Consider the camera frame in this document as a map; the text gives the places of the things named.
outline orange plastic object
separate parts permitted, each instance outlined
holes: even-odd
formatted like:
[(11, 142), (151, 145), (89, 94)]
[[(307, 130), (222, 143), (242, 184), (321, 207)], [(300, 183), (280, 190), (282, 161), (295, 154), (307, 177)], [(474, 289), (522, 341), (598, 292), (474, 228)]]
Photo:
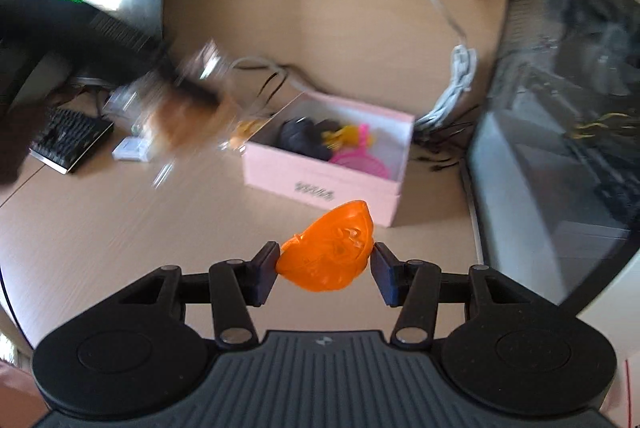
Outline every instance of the orange plastic object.
[(276, 271), (307, 291), (337, 291), (364, 271), (372, 250), (369, 208), (352, 201), (284, 243)]

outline wall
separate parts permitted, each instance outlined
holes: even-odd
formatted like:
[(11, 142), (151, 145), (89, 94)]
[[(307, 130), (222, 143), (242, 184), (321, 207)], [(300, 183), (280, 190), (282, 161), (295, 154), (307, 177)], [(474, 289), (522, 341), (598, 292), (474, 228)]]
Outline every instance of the wall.
[[(444, 0), (478, 49), (483, 94), (506, 0)], [(428, 0), (165, 0), (184, 55), (215, 37), (233, 55), (294, 63), (322, 88), (412, 113), (449, 82), (455, 36)]]

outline black keyboard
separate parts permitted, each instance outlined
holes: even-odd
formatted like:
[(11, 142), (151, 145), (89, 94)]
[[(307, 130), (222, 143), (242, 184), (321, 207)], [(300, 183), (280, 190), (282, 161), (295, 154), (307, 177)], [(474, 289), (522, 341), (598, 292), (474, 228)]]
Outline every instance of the black keyboard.
[(31, 155), (60, 173), (73, 172), (113, 132), (113, 123), (69, 109), (50, 109)]

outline glass panel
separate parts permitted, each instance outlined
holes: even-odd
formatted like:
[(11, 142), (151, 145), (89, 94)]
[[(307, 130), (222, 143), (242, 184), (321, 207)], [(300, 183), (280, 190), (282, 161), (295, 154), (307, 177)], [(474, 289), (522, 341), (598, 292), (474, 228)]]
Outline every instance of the glass panel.
[(490, 262), (556, 303), (640, 212), (639, 2), (508, 10), (470, 166)]

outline pink box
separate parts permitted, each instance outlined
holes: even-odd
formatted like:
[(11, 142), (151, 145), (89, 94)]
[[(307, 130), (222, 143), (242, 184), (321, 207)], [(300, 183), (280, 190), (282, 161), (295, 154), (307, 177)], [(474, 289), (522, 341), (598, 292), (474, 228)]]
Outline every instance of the pink box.
[[(385, 163), (390, 179), (271, 147), (285, 121), (302, 117), (367, 123), (376, 137), (369, 153)], [(409, 114), (345, 98), (301, 94), (247, 142), (242, 156), (244, 183), (325, 210), (361, 199), (376, 224), (390, 226), (400, 199), (414, 120)]]

